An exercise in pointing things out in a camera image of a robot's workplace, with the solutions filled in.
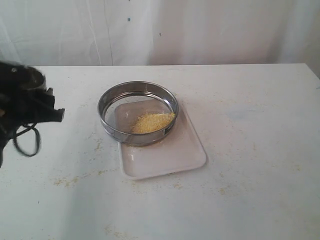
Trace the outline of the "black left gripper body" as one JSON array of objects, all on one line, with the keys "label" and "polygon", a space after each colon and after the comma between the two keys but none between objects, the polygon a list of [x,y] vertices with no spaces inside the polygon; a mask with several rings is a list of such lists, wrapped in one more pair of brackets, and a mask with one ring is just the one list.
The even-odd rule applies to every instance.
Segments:
[{"label": "black left gripper body", "polygon": [[[15,149],[25,157],[33,157],[40,150],[40,133],[35,128],[36,123],[27,123],[25,114],[28,113],[28,95],[24,85],[29,81],[27,67],[12,62],[0,62],[0,162],[3,162],[3,151],[10,140]],[[35,133],[34,153],[24,152],[18,137],[33,130]]]}]

